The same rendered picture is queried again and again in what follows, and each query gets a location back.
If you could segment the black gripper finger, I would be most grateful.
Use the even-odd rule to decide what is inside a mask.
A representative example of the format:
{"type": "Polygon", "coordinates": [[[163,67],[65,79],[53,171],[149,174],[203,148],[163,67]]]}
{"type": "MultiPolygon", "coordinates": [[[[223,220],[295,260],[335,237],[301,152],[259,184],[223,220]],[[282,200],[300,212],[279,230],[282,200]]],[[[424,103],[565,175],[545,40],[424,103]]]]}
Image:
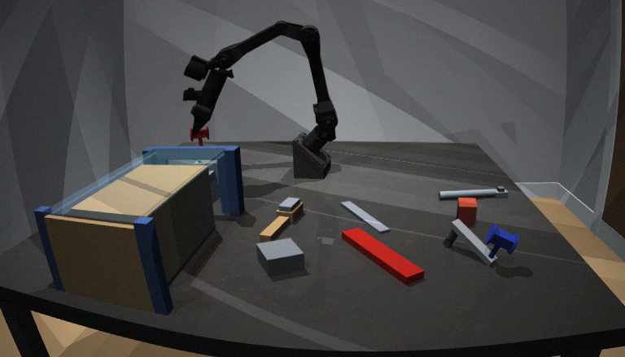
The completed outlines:
{"type": "Polygon", "coordinates": [[[193,124],[193,129],[192,129],[192,135],[195,136],[197,134],[197,132],[207,123],[208,121],[195,116],[194,115],[194,124],[193,124]]]}

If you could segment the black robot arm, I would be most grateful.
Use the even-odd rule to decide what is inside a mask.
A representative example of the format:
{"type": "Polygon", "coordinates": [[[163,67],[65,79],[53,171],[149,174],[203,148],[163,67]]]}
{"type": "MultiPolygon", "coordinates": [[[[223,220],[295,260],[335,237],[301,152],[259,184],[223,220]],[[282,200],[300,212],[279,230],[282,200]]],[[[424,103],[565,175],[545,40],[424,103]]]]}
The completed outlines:
{"type": "MultiPolygon", "coordinates": [[[[320,149],[328,142],[336,139],[335,127],[338,125],[338,117],[334,104],[329,96],[326,77],[321,61],[320,36],[317,27],[314,25],[298,25],[278,21],[276,24],[267,27],[265,30],[256,33],[245,41],[241,41],[232,46],[228,46],[217,54],[209,62],[201,59],[195,54],[191,57],[186,69],[185,76],[189,76],[197,81],[204,80],[205,85],[213,89],[222,90],[227,77],[234,78],[233,70],[226,70],[237,63],[245,54],[256,47],[269,42],[278,36],[293,38],[302,43],[306,53],[312,73],[312,79],[317,95],[317,104],[313,104],[313,111],[316,116],[317,126],[306,137],[302,137],[302,144],[311,150],[315,155],[320,155],[320,149]],[[216,70],[215,68],[219,68],[216,70]]],[[[200,105],[204,92],[189,88],[184,91],[183,101],[195,100],[200,105]]]]}

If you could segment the clear-panelled rack with blue uprights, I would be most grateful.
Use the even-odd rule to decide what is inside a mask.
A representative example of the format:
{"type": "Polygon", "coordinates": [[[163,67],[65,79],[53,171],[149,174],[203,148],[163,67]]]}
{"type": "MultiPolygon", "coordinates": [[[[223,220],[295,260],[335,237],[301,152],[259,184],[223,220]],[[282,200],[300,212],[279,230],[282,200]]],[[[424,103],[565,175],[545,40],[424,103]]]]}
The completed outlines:
{"type": "Polygon", "coordinates": [[[168,316],[177,283],[243,214],[238,148],[145,149],[34,214],[57,290],[168,316]]]}

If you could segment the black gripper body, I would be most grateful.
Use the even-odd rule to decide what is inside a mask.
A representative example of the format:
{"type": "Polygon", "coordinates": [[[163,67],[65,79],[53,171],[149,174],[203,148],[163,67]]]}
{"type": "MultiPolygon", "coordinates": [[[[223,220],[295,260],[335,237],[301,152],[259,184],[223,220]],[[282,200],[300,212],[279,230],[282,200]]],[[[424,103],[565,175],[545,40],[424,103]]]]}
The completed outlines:
{"type": "Polygon", "coordinates": [[[213,87],[204,84],[202,91],[204,92],[204,94],[201,104],[199,105],[197,103],[196,105],[194,105],[190,113],[209,121],[211,119],[213,110],[216,105],[216,101],[220,95],[221,90],[215,88],[213,89],[213,87]]]}

